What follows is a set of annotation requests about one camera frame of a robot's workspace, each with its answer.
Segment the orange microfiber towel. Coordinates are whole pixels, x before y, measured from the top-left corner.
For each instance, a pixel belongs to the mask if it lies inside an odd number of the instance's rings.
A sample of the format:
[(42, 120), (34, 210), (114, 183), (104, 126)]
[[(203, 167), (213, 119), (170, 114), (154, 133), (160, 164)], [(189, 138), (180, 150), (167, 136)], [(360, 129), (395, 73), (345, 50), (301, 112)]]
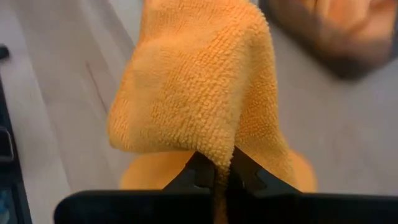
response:
[(139, 39), (109, 110), (113, 148), (135, 152), (124, 190), (165, 187), (194, 152), (212, 161), (216, 224), (238, 148), (293, 187), (316, 190), (310, 164), (279, 128), (269, 26), (250, 0), (143, 0)]
[(275, 18), (330, 58), (378, 65), (392, 54), (398, 0), (270, 0)]

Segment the black aluminium table frame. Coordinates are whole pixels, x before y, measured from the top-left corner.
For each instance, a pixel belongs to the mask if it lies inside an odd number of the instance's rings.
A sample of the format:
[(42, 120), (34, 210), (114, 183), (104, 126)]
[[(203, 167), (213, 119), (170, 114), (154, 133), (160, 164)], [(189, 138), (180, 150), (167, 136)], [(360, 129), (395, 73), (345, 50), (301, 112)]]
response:
[(32, 224), (0, 76), (0, 224)]

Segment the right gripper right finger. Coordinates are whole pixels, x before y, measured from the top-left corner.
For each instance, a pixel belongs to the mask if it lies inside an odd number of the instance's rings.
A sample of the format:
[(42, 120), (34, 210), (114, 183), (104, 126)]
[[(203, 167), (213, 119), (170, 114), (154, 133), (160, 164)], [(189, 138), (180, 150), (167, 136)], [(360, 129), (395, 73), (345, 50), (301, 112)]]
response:
[(229, 191), (243, 193), (300, 193), (295, 187), (271, 174), (243, 151), (234, 148)]

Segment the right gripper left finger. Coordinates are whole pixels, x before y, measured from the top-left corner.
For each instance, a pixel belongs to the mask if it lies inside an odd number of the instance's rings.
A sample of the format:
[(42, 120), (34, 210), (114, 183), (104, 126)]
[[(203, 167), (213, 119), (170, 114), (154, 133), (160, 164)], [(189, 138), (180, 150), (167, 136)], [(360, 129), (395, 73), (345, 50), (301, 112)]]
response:
[(203, 154), (195, 152), (182, 171), (164, 187), (170, 192), (212, 193), (215, 166)]

